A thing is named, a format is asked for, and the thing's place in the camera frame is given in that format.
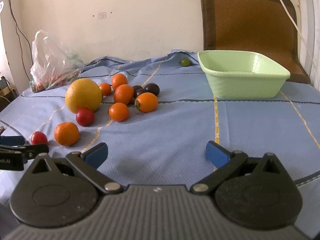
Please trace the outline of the red cherry tomato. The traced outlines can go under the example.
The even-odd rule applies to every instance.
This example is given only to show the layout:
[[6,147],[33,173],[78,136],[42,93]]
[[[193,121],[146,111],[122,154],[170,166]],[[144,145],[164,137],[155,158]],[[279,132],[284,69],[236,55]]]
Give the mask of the red cherry tomato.
[[37,145],[37,144],[48,144],[47,136],[40,131],[36,131],[31,135],[31,144]]
[[76,113],[76,122],[80,126],[84,126],[84,127],[91,126],[94,122],[94,119],[95,119],[95,115],[90,109],[81,108]]

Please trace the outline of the orange mandarin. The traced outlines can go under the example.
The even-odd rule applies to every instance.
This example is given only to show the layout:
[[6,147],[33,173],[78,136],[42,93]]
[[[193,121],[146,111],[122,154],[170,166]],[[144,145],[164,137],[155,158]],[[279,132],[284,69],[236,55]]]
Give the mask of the orange mandarin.
[[54,129],[54,138],[62,146],[75,144],[80,137],[79,129],[73,122],[63,122]]
[[115,103],[120,102],[125,105],[128,105],[133,98],[134,92],[135,92],[134,88],[131,87],[130,85],[127,85],[127,84],[120,85],[119,87],[117,87],[113,95],[114,102]]
[[127,78],[124,74],[117,73],[112,76],[111,79],[111,86],[113,90],[116,90],[121,85],[127,85]]

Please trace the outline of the large yellow grapefruit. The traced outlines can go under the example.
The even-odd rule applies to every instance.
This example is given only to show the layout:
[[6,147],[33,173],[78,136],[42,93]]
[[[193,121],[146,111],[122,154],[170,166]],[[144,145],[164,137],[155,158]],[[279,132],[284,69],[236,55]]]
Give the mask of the large yellow grapefruit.
[[72,113],[82,108],[95,112],[102,102],[103,95],[96,82],[84,78],[74,81],[65,94],[65,104]]

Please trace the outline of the small orange kumquat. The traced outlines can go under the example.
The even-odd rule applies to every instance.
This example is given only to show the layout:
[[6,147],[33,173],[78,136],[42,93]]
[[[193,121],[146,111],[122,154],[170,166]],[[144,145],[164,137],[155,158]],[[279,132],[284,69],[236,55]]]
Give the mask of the small orange kumquat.
[[99,88],[103,96],[109,96],[111,94],[112,87],[110,84],[103,82],[99,85]]

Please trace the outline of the orange tomato with stem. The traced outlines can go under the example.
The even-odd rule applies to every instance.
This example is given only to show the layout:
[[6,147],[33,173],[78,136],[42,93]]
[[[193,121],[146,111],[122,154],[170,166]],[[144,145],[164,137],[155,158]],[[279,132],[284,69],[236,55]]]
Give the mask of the orange tomato with stem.
[[158,106],[158,98],[152,93],[140,94],[135,99],[135,107],[143,113],[153,112]]

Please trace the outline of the dark plum small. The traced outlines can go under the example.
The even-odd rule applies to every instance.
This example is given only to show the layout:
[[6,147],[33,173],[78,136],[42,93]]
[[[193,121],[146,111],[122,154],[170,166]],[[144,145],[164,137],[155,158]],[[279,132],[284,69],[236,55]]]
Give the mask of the dark plum small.
[[140,85],[135,85],[132,88],[134,89],[134,94],[133,94],[134,99],[137,98],[140,94],[147,92],[147,90]]

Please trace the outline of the dark purple plum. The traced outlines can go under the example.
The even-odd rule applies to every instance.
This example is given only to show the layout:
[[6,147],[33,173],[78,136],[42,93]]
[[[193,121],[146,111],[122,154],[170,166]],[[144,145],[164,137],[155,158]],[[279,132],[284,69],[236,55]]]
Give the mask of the dark purple plum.
[[158,96],[159,93],[160,93],[160,88],[157,84],[155,83],[148,83],[144,89],[149,92],[149,93],[152,93],[154,94],[155,96]]

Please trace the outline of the green lime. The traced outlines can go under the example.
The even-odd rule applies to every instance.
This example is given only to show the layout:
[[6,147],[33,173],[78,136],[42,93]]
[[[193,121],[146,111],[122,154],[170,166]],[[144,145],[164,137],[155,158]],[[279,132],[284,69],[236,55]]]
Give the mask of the green lime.
[[188,67],[188,66],[190,66],[190,64],[191,64],[191,61],[188,58],[183,58],[180,61],[180,65],[182,67]]

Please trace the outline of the blue tablecloth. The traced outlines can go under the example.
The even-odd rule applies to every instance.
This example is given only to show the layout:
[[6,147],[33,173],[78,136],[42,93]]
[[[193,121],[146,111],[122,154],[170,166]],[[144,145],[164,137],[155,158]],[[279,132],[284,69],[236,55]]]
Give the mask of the blue tablecloth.
[[[180,61],[188,58],[190,66]],[[155,83],[159,104],[151,113],[130,111],[124,122],[113,122],[105,97],[92,126],[80,127],[72,150],[108,145],[101,173],[123,184],[193,185],[214,167],[205,156],[208,141],[217,139],[228,150],[260,157],[277,155],[303,197],[296,227],[306,235],[319,233],[319,92],[311,85],[286,82],[272,99],[215,99],[195,53],[131,62],[101,57],[85,65],[83,78],[100,84],[122,73],[130,85]]]

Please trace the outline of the light green plastic basket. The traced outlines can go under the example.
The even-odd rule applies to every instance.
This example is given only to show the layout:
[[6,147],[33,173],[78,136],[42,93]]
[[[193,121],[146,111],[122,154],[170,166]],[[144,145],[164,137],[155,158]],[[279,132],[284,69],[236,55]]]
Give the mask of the light green plastic basket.
[[271,99],[291,76],[271,58],[239,50],[203,50],[197,53],[215,97],[220,99]]

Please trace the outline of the clear plastic bag of fruit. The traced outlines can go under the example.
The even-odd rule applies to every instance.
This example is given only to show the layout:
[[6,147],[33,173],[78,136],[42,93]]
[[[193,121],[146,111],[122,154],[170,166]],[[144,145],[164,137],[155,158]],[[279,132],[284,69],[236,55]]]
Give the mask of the clear plastic bag of fruit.
[[84,69],[80,55],[54,35],[39,30],[32,42],[30,91],[38,93],[75,81]]

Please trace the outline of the white window frame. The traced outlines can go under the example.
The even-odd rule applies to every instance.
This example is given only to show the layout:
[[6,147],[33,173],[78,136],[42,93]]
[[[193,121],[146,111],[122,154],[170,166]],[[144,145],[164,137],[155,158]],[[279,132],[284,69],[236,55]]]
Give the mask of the white window frame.
[[319,0],[298,0],[300,16],[299,60],[310,77],[311,84],[319,90]]

